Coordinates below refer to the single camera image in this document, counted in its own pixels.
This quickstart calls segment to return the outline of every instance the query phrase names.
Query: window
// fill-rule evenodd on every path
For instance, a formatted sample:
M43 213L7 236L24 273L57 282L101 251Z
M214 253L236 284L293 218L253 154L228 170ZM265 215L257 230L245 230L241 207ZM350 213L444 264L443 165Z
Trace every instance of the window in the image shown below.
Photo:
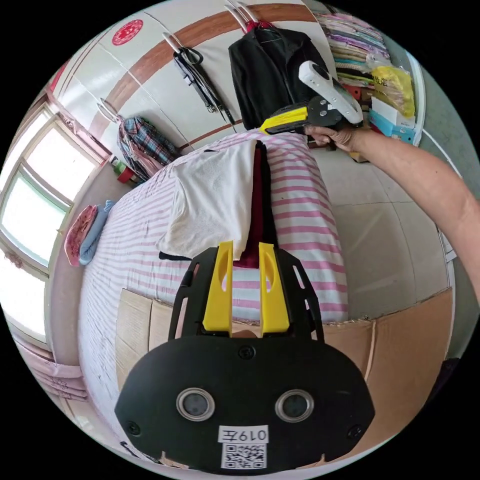
M101 159L44 103L30 115L0 172L0 303L11 326L48 348L45 293L59 232Z
M6 192L2 207L0 228L3 234L31 259L48 267L69 206L20 170Z
M0 255L0 304L6 319L34 339L47 343L45 334L46 277L17 268Z

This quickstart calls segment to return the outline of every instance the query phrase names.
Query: belt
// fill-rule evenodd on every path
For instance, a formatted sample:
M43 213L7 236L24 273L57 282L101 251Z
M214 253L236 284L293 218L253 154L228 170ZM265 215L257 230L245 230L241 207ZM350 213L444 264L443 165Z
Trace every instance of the belt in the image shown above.
M201 66L203 55L193 48L180 47L173 53L173 60L186 84L193 87L210 113L220 112L222 118L235 129L235 121L223 103L217 89Z

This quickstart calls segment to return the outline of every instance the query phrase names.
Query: qr code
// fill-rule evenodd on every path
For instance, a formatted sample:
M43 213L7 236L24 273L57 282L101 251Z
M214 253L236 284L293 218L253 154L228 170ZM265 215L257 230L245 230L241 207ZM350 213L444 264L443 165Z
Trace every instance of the qr code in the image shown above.
M267 444L224 443L221 467L234 470L255 470L267 467Z

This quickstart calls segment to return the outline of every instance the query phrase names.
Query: tiled floor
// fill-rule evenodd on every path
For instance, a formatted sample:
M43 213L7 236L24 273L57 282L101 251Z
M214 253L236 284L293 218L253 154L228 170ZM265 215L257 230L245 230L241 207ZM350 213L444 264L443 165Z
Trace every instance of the tiled floor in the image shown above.
M402 310L449 286L435 224L396 182L342 151L312 154L340 237L350 318Z

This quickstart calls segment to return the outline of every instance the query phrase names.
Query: red paper decoration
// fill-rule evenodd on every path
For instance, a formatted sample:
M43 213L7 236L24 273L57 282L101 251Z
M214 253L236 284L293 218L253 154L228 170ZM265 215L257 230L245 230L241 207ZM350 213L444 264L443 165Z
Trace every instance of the red paper decoration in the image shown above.
M111 42L118 47L129 42L144 26L143 20L132 20L118 30Z

